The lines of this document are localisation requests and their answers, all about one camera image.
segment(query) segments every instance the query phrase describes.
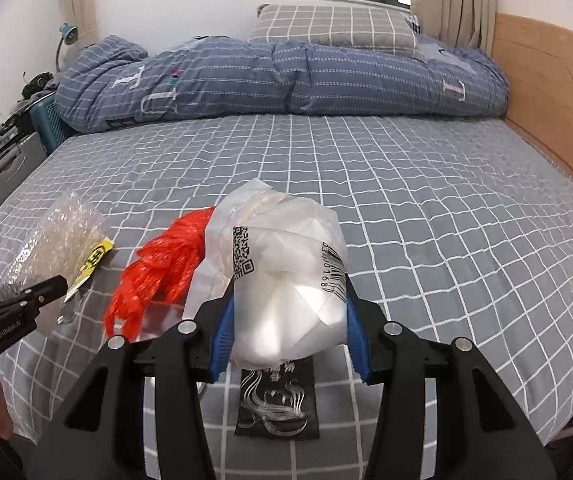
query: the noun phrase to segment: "blue plaid comforter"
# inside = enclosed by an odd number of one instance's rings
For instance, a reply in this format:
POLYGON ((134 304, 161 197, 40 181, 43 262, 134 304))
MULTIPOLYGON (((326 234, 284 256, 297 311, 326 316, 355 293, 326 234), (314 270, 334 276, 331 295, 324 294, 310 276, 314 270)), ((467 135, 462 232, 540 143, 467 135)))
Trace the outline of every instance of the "blue plaid comforter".
POLYGON ((57 91, 82 133, 246 113, 500 116, 509 85, 482 51, 423 38, 423 59, 373 50, 225 37, 158 56, 117 36, 83 51, 57 91))

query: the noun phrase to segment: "wooden headboard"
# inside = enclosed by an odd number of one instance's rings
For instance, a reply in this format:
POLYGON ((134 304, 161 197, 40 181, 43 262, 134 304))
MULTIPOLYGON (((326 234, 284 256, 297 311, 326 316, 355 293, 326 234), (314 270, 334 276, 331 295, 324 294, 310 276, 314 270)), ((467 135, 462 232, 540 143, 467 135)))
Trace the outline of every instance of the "wooden headboard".
POLYGON ((498 14, 493 59, 511 83, 507 124, 573 174, 573 32, 498 14))

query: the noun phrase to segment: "screw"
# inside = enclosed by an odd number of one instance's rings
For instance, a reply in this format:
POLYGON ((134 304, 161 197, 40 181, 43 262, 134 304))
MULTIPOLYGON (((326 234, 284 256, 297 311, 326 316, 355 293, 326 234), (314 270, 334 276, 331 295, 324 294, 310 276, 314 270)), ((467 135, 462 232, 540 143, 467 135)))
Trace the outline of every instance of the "screw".
POLYGON ((115 335, 108 340, 108 347, 112 350, 118 350, 124 346, 125 339, 121 335, 115 335))
POLYGON ((178 332, 181 334, 193 334, 198 328, 195 321, 187 319, 178 325, 178 332))
POLYGON ((461 352, 470 352, 473 349, 473 343, 466 337, 459 337, 455 340, 455 347, 461 352))
POLYGON ((400 323, 388 322, 385 324, 385 333, 388 335, 400 335, 403 332, 403 326, 400 323))

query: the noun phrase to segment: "gray suitcase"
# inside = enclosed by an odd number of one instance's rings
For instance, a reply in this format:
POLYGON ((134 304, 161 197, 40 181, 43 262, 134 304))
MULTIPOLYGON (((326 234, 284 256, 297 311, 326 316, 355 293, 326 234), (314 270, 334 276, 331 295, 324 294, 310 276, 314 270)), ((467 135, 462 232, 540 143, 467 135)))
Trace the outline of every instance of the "gray suitcase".
POLYGON ((37 132, 0 154, 0 206, 46 159, 46 149, 37 132))

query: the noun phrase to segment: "black label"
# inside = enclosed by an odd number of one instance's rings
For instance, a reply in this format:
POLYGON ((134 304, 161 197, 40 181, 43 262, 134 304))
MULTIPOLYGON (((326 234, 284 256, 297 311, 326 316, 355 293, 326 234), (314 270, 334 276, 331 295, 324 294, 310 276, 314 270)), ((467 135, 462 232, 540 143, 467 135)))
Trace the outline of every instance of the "black label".
POLYGON ((107 119, 106 126, 109 128, 127 128, 129 126, 137 126, 139 123, 135 117, 125 117, 123 119, 107 119))
POLYGON ((31 331, 32 327, 26 324, 24 313, 0 323, 0 348, 6 345, 7 340, 15 342, 31 331))
POLYGON ((235 434, 282 440, 320 438, 313 358, 278 368, 242 370, 235 434))

